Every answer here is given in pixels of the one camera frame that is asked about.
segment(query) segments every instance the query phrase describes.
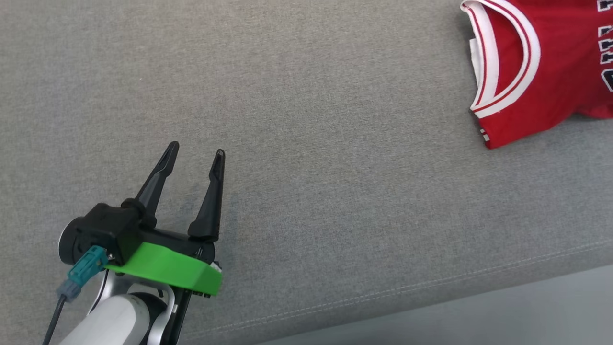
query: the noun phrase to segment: black cable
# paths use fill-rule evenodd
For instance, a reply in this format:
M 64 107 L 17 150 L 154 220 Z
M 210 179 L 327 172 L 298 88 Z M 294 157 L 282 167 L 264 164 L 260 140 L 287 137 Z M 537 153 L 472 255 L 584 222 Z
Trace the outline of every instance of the black cable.
M 62 312 L 62 308 L 64 307 L 64 302 L 66 302 L 66 295 L 61 295 L 59 297 L 58 305 L 55 307 L 55 311 L 53 312 L 53 317 L 51 318 L 51 323 L 47 329 L 47 335 L 45 335 L 45 339 L 42 341 L 42 345 L 49 345 L 51 337 L 53 336 L 53 331 L 55 331 L 55 325 L 58 324 L 59 314 Z

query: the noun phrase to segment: white neckline trim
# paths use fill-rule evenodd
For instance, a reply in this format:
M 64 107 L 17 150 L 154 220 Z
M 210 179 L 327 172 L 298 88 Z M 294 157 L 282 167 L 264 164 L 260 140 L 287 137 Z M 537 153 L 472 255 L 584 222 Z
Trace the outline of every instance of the white neckline trim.
M 519 73 L 511 84 L 498 95 L 494 95 L 500 73 L 498 47 L 492 23 L 483 6 L 501 13 L 513 24 L 522 41 L 524 51 L 524 60 Z M 526 91 L 538 70 L 541 61 L 541 46 L 528 18 L 505 0 L 464 0 L 461 8 L 470 17 L 476 42 L 481 51 L 481 71 L 478 73 L 481 76 L 478 78 L 482 81 L 478 82 L 477 96 L 470 109 L 478 118 L 484 118 L 512 105 Z

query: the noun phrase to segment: cable connector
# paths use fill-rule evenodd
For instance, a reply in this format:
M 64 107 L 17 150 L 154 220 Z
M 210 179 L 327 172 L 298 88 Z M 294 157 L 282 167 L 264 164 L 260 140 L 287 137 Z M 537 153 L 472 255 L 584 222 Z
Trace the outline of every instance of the cable connector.
M 106 250 L 100 246 L 91 246 L 68 272 L 68 279 L 57 289 L 58 297 L 66 296 L 68 303 L 74 301 L 81 293 L 81 288 L 98 272 L 103 271 L 108 263 Z

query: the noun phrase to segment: basketball jersey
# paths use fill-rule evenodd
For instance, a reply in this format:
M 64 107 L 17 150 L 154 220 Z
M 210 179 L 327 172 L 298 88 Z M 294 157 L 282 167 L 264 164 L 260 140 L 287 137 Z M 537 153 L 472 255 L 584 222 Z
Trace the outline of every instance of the basketball jersey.
M 613 118 L 613 0 L 470 0 L 477 95 L 488 148 L 574 112 Z

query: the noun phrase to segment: stitched seam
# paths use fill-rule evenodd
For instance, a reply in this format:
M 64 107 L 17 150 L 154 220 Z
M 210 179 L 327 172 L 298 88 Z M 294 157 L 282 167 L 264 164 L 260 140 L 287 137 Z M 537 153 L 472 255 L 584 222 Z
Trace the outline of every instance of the stitched seam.
M 578 247 L 573 247 L 573 248 L 570 248 L 570 249 L 560 250 L 558 252 L 553 252 L 553 253 L 549 253 L 549 254 L 545 254 L 545 255 L 539 255 L 537 257 L 526 258 L 526 259 L 519 260 L 519 261 L 516 261 L 516 262 L 507 263 L 507 264 L 504 264 L 504 265 L 499 265 L 499 266 L 494 266 L 494 267 L 490 267 L 490 268 L 486 268 L 486 269 L 480 269 L 478 271 L 473 271 L 473 272 L 469 272 L 469 273 L 459 274 L 457 276 L 452 276 L 452 277 L 447 277 L 447 278 L 442 278 L 442 279 L 435 279 L 435 280 L 432 280 L 432 281 L 425 281 L 425 282 L 421 282 L 421 283 L 417 283 L 417 284 L 404 285 L 404 286 L 396 287 L 396 288 L 393 288 L 393 289 L 388 289 L 388 290 L 383 290 L 383 291 L 379 291 L 379 292 L 368 293 L 368 294 L 365 294 L 365 295 L 361 295 L 361 296 L 357 296 L 357 297 L 352 297 L 352 298 L 346 298 L 344 300 L 339 300 L 339 301 L 330 302 L 330 303 L 319 304 L 319 305 L 308 307 L 308 308 L 302 308 L 302 309 L 297 309 L 297 310 L 294 310 L 294 311 L 282 312 L 282 313 L 274 314 L 274 315 L 271 315 L 271 316 L 259 317 L 257 319 L 251 319 L 251 320 L 246 320 L 246 321 L 242 321 L 242 322 L 237 322 L 235 324 L 219 326 L 219 327 L 215 327 L 215 328 L 209 328 L 208 330 L 197 331 L 197 332 L 191 333 L 191 334 L 186 335 L 186 336 L 194 336 L 194 335 L 199 335 L 199 334 L 204 334 L 204 333 L 225 333 L 225 332 L 232 331 L 232 330 L 240 330 L 240 329 L 243 329 L 243 328 L 249 328 L 249 327 L 254 327 L 254 326 L 258 326 L 258 325 L 267 324 L 267 323 L 270 323 L 270 322 L 276 322 L 276 321 L 281 321 L 281 320 L 285 320 L 285 319 L 290 319 L 290 318 L 293 318 L 293 317 L 308 315 L 308 314 L 312 314 L 314 312 L 326 311 L 326 310 L 330 310 L 330 309 L 334 309 L 334 308 L 339 308 L 339 307 L 342 307 L 342 306 L 349 306 L 349 305 L 356 304 L 356 303 L 376 300 L 378 298 L 393 296 L 393 295 L 397 295 L 399 293 L 406 293 L 406 292 L 411 292 L 411 291 L 415 291 L 415 290 L 426 289 L 426 288 L 429 288 L 429 287 L 436 287 L 436 286 L 439 286 L 439 285 L 450 284 L 450 283 L 453 283 L 453 282 L 464 281 L 464 280 L 476 278 L 476 277 L 479 277 L 479 276 L 485 276 L 485 275 L 488 275 L 488 274 L 499 273 L 499 272 L 506 271 L 506 270 L 509 270 L 509 269 L 514 269 L 514 268 L 518 268 L 518 267 L 532 265 L 532 264 L 539 263 L 539 262 L 548 261 L 548 260 L 551 260 L 551 259 L 554 259 L 554 258 L 560 258 L 560 257 L 565 257 L 565 256 L 569 256 L 569 255 L 574 255 L 574 254 L 582 253 L 582 252 L 587 252 L 587 251 L 594 250 L 594 249 L 600 249 L 600 248 L 603 248 L 603 247 L 610 246 L 611 245 L 610 242 L 612 242 L 612 241 L 613 241 L 613 239 L 607 239 L 605 241 L 594 242 L 594 243 L 590 243 L 590 244 L 584 244 L 583 246 L 578 246 Z M 586 247 L 591 247 L 591 248 L 576 251 L 577 249 L 582 249 L 582 248 L 586 248 Z M 535 259 L 541 259 L 541 260 L 537 260 L 537 261 L 533 261 L 533 262 L 528 262 L 528 263 L 523 263 L 523 262 L 530 261 L 530 260 L 535 260 Z M 426 286 L 417 287 L 415 289 L 410 289 L 410 290 L 404 290 L 406 288 L 415 287 L 415 286 L 418 286 L 418 285 L 426 285 Z M 370 296 L 375 296 L 375 295 L 381 295 L 381 296 L 363 299 L 365 297 L 370 297 Z M 314 310 L 314 311 L 303 312 L 303 313 L 300 313 L 300 314 L 296 314 L 296 315 L 292 315 L 292 316 L 287 316 L 287 317 L 282 317 L 282 318 L 279 318 L 279 319 L 268 320 L 268 321 L 265 321 L 265 322 L 258 322 L 256 324 L 246 325 L 246 326 L 242 326 L 242 327 L 230 328 L 230 329 L 224 330 L 224 331 L 218 331 L 218 330 L 220 330 L 222 328 L 229 328 L 229 327 L 239 326 L 239 325 L 243 325 L 243 324 L 248 324 L 248 323 L 255 322 L 255 321 L 272 319 L 272 318 L 275 318 L 275 317 L 278 317 L 278 316 L 284 316 L 284 315 L 293 314 L 293 313 L 296 313 L 296 312 L 301 312 L 301 311 L 321 308 L 321 307 L 324 307 L 324 306 L 329 306 L 329 305 L 332 305 L 332 304 L 344 303 L 344 302 L 349 302 L 349 301 L 353 301 L 353 302 L 341 304 L 341 305 L 338 305 L 338 306 L 332 306 L 332 307 L 328 307 L 328 308 L 323 308 L 323 309 L 317 309 L 317 310 Z M 197 338 L 198 337 L 196 337 L 196 338 L 186 338 L 186 340 L 192 340 L 192 339 L 197 339 Z

